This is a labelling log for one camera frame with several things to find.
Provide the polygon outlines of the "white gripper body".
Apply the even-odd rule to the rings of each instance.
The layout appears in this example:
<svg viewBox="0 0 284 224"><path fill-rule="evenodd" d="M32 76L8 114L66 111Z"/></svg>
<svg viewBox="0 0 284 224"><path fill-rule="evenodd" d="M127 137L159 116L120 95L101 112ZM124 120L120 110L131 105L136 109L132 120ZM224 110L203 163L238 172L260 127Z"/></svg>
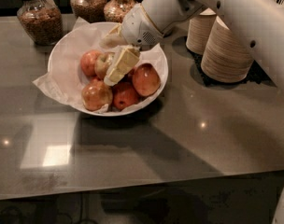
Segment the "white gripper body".
<svg viewBox="0 0 284 224"><path fill-rule="evenodd" d="M136 46L156 45L163 39L163 34L153 24L141 4L135 4L125 15L121 34L128 44Z"/></svg>

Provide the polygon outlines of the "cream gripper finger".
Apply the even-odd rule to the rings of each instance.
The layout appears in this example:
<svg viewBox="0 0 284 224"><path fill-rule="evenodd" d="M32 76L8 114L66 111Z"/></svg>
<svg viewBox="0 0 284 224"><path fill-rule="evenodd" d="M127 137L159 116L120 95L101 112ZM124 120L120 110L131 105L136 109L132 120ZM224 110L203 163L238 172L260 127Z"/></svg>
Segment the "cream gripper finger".
<svg viewBox="0 0 284 224"><path fill-rule="evenodd" d="M139 62L140 50L131 45L118 46L112 64L106 71L104 82L108 86L119 83Z"/></svg>
<svg viewBox="0 0 284 224"><path fill-rule="evenodd" d="M121 24L117 23L106 35L101 39L99 45L103 49L112 49L117 46L126 45L127 41L121 33Z"/></svg>

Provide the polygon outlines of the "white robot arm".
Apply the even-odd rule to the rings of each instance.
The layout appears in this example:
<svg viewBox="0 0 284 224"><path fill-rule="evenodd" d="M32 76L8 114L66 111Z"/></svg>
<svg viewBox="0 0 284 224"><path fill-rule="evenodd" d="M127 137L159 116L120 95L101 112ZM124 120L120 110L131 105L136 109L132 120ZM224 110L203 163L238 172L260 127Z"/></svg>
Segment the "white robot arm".
<svg viewBox="0 0 284 224"><path fill-rule="evenodd" d="M284 107L277 102L284 93L284 9L270 0L143 0L123 22L120 39L136 42L143 30L174 24L171 13L181 2L187 5L183 19L211 8L276 85L273 91L250 90L245 98L199 92L192 144L227 175L284 169Z"/></svg>

